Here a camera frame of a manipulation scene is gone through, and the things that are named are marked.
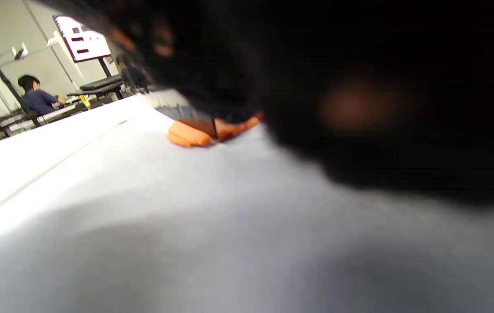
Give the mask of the person's right hand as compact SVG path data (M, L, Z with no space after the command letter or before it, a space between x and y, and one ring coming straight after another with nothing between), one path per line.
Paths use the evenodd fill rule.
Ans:
M358 188L494 203L494 0L43 0Z

